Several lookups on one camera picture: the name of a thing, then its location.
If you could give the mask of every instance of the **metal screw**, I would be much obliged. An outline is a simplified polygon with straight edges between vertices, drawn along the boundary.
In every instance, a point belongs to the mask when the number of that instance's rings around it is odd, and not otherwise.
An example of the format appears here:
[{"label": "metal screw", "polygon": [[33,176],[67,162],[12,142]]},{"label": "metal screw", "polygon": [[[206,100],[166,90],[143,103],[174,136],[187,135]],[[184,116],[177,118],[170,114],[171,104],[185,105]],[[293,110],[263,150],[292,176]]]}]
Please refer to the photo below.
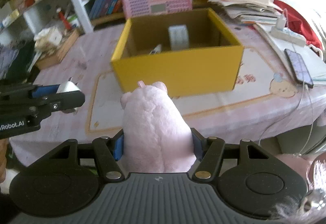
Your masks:
[{"label": "metal screw", "polygon": [[117,180],[119,178],[121,178],[122,174],[119,173],[118,171],[109,171],[105,177],[110,179],[110,180]]},{"label": "metal screw", "polygon": [[198,179],[209,179],[209,178],[211,178],[211,174],[208,171],[204,171],[204,170],[197,171],[195,173],[195,176]]}]

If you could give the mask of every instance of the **black circular pad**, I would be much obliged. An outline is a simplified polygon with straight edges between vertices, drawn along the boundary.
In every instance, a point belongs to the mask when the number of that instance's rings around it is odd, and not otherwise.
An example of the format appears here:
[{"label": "black circular pad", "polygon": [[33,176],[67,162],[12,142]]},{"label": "black circular pad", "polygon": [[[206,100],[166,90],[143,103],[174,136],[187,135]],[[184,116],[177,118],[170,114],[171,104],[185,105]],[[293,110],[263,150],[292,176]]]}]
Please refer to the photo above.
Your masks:
[{"label": "black circular pad", "polygon": [[73,213],[97,194],[97,177],[81,166],[26,169],[10,185],[10,197],[30,215],[53,217]]},{"label": "black circular pad", "polygon": [[277,175],[260,172],[248,176],[246,185],[251,191],[257,194],[272,195],[283,189],[284,182]]},{"label": "black circular pad", "polygon": [[227,204],[250,217],[269,218],[285,197],[302,197],[304,179],[285,164],[269,159],[248,159],[224,172],[217,189]]}]

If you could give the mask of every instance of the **yellow box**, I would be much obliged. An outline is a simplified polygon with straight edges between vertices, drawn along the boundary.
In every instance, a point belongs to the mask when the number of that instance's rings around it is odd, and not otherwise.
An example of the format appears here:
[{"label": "yellow box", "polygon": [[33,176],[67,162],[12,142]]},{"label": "yellow box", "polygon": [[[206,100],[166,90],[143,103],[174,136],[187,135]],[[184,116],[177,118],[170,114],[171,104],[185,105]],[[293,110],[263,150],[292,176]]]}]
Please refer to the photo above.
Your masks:
[{"label": "yellow box", "polygon": [[[189,49],[171,51],[168,28],[186,25]],[[158,44],[160,54],[149,55]],[[232,90],[243,46],[211,9],[127,20],[111,58],[123,92],[162,81],[170,97]]]}]

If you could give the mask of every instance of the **smartphone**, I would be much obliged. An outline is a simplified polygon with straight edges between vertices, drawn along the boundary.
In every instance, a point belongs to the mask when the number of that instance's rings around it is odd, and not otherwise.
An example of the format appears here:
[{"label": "smartphone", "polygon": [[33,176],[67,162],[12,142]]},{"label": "smartphone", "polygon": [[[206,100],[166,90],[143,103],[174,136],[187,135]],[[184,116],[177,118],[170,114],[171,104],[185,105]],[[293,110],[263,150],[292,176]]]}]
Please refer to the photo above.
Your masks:
[{"label": "smartphone", "polygon": [[313,88],[314,82],[312,81],[312,78],[309,74],[309,71],[307,69],[306,64],[304,63],[302,56],[299,53],[293,52],[290,49],[285,49],[284,52],[291,64],[296,81],[300,84],[304,82],[308,85],[308,87]]}]

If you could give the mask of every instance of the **white cable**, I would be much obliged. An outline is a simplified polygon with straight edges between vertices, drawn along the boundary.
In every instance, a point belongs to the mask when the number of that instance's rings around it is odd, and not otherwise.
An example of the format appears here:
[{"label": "white cable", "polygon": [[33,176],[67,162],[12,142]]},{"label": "white cable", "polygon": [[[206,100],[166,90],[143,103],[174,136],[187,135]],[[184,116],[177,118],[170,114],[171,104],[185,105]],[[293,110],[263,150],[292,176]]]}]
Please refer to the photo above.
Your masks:
[{"label": "white cable", "polygon": [[314,125],[314,108],[312,107],[312,101],[311,101],[311,97],[310,97],[310,94],[309,94],[309,88],[308,88],[307,85],[306,85],[305,87],[306,87],[307,94],[308,94],[308,98],[309,98],[309,102],[310,102],[312,121],[311,121],[311,128],[310,128],[309,136],[308,136],[308,138],[307,138],[306,143],[304,144],[304,146],[302,147],[302,149],[299,151],[298,156],[301,156],[301,152],[302,152],[302,151],[304,150],[304,148],[307,146],[307,144],[308,144],[308,142],[309,142],[309,139],[310,139],[310,136],[311,136],[311,133],[312,133],[312,127],[313,127],[313,125]]},{"label": "white cable", "polygon": [[299,101],[299,103],[298,103],[298,105],[292,110],[292,111],[290,111],[286,116],[282,116],[280,119],[278,119],[277,121],[275,121],[274,123],[272,123],[272,124],[270,124],[265,130],[264,130],[264,132],[260,135],[260,137],[259,137],[259,140],[258,140],[258,146],[260,146],[260,141],[261,141],[261,138],[262,138],[262,136],[263,136],[263,134],[265,134],[265,132],[270,128],[270,127],[272,127],[274,124],[276,124],[276,123],[278,123],[279,121],[281,121],[282,119],[284,119],[284,118],[286,118],[286,117],[288,117],[288,116],[290,116],[295,110],[297,110],[298,108],[299,108],[299,105],[300,105],[300,103],[301,103],[301,101],[302,101],[302,98],[303,98],[303,96],[304,96],[304,83],[303,83],[303,85],[302,85],[302,94],[301,94],[301,98],[300,98],[300,101]]},{"label": "white cable", "polygon": [[[288,11],[287,11],[286,8],[283,9],[282,14],[285,14],[285,15],[286,15],[286,26],[287,26],[287,28],[289,29],[289,13],[288,13]],[[292,43],[292,48],[293,48],[293,51],[294,51],[294,52],[298,53],[293,43]],[[303,85],[302,85],[302,94],[301,94],[301,98],[300,98],[300,101],[299,101],[298,105],[297,105],[297,106],[296,106],[292,111],[290,111],[290,112],[289,112],[285,117],[282,117],[281,119],[275,121],[274,123],[272,123],[271,125],[269,125],[269,126],[264,130],[264,132],[263,132],[263,133],[260,135],[260,137],[259,137],[259,140],[258,140],[258,146],[260,146],[260,141],[261,141],[261,138],[262,138],[263,134],[264,134],[264,133],[265,133],[265,132],[270,128],[270,127],[272,127],[274,124],[278,123],[280,120],[282,120],[282,119],[284,119],[284,118],[290,116],[290,115],[291,115],[295,110],[297,110],[297,109],[299,108],[299,105],[300,105],[300,103],[301,103],[301,101],[302,101],[302,98],[303,98],[303,96],[304,96],[304,90],[305,90],[305,88],[306,88],[306,90],[307,90],[308,98],[309,98],[309,102],[310,102],[311,113],[312,113],[312,123],[311,123],[311,128],[310,128],[310,132],[309,132],[308,139],[307,139],[306,143],[304,144],[303,148],[302,148],[302,149],[299,151],[299,153],[298,153],[298,155],[301,155],[301,152],[304,150],[304,148],[305,148],[305,147],[307,146],[307,144],[308,144],[308,141],[309,141],[310,136],[311,136],[311,133],[312,133],[313,124],[314,124],[314,109],[313,109],[313,107],[312,107],[312,101],[311,101],[311,97],[310,97],[310,94],[309,94],[309,88],[308,88],[307,85],[305,85],[304,80],[303,80]]]}]

